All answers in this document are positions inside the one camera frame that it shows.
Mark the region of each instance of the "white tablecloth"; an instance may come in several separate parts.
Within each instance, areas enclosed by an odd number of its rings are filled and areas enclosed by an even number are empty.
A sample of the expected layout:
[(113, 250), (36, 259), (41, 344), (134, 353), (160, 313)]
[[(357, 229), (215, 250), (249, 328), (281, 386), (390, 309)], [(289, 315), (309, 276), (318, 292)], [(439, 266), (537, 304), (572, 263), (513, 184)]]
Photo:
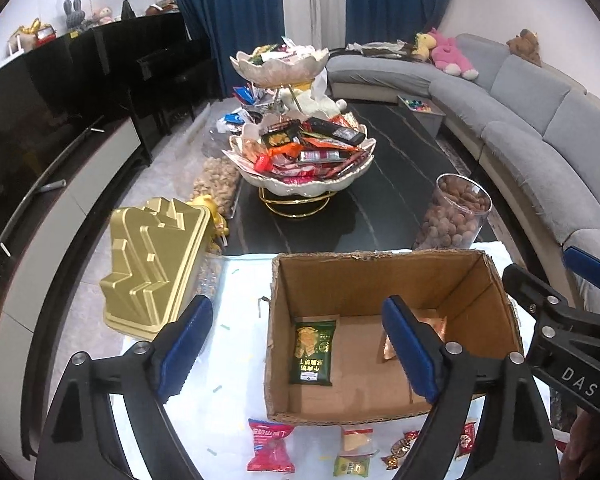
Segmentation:
[[(477, 243), (475, 249), (489, 254), (499, 273), (511, 263), (500, 242)], [(205, 480), (321, 480), (333, 477), (333, 462), (340, 446), (337, 426), (299, 426), (286, 439), (296, 466), (294, 474), (247, 472), (253, 457), (253, 441), (248, 418), (266, 419), (263, 377), (269, 306), (258, 298), (270, 296), (271, 261), (274, 254), (248, 254), (229, 257), (224, 283), (214, 301), (216, 319), (200, 356), (182, 392), (171, 397), (166, 412), (182, 444)], [(520, 333), (528, 350), (534, 320), (516, 306)], [(125, 349), (133, 343), (126, 341)], [(549, 388), (536, 380), (544, 404), (549, 409)], [(120, 439), (133, 475), (150, 480), (126, 416), (122, 396), (112, 396), (113, 412)], [(472, 402), (468, 417), (479, 420), (483, 399)], [(426, 416), (373, 424), (374, 443), (380, 450), (370, 463), (368, 478), (392, 478), (381, 456), (402, 433), (418, 430)], [(461, 476), (466, 458), (453, 460), (447, 479)]]

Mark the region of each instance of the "gray bunny plush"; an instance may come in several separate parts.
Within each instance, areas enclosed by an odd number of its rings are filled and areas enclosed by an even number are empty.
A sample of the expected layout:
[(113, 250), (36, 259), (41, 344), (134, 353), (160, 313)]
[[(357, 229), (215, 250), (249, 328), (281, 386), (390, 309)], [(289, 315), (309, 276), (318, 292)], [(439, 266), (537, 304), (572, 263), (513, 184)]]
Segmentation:
[(71, 10), (71, 0), (65, 0), (62, 6), (66, 14), (66, 28), (78, 27), (84, 21), (84, 11), (80, 10), (82, 2), (74, 0), (74, 10)]

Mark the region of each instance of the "human hand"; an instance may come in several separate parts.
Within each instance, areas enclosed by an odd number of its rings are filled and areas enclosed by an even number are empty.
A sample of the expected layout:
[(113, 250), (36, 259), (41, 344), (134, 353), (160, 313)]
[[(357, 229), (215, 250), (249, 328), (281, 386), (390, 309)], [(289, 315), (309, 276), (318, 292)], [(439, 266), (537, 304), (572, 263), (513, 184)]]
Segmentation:
[(562, 460), (562, 480), (600, 479), (600, 415), (581, 412), (571, 427)]

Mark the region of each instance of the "white scalloped bowl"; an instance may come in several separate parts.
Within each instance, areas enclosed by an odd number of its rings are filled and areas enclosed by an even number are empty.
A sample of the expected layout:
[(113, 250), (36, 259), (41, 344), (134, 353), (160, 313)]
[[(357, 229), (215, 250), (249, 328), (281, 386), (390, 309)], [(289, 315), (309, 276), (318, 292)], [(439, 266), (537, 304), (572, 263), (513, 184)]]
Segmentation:
[(239, 51), (231, 57), (235, 71), (247, 81), (262, 88), (309, 83), (322, 72), (329, 60), (329, 50), (324, 48), (294, 63), (280, 59), (269, 59), (261, 65), (249, 61), (251, 54)]
[[(366, 136), (366, 126), (364, 124), (360, 125), (360, 130)], [(248, 171), (243, 170), (240, 168), (240, 166), (238, 166), (238, 170), (240, 171), (243, 179), (252, 186), (263, 187), (272, 192), (274, 195), (278, 196), (300, 195), (310, 198), (322, 195), (327, 191), (342, 191), (343, 189), (349, 187), (354, 180), (364, 175), (374, 161), (373, 152), (376, 148), (376, 140), (367, 139), (366, 141), (369, 142), (368, 151), (371, 154), (367, 160), (365, 160), (360, 167), (356, 168), (351, 173), (347, 173), (345, 176), (333, 180), (317, 180), (315, 182), (307, 182), (306, 184), (285, 184), (276, 178), (256, 176)], [(232, 138), (230, 138), (230, 144), (234, 151), (239, 152)]]

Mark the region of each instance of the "brown teddy bear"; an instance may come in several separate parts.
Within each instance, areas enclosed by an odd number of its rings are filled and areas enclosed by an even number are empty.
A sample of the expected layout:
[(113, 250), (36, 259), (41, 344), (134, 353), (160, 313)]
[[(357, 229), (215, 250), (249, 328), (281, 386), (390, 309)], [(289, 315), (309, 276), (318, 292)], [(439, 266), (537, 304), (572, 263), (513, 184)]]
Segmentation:
[(507, 41), (509, 51), (534, 65), (542, 66), (540, 60), (540, 54), (538, 50), (540, 46), (538, 44), (538, 37), (530, 30), (523, 28), (520, 31), (520, 35), (513, 38), (513, 40)]

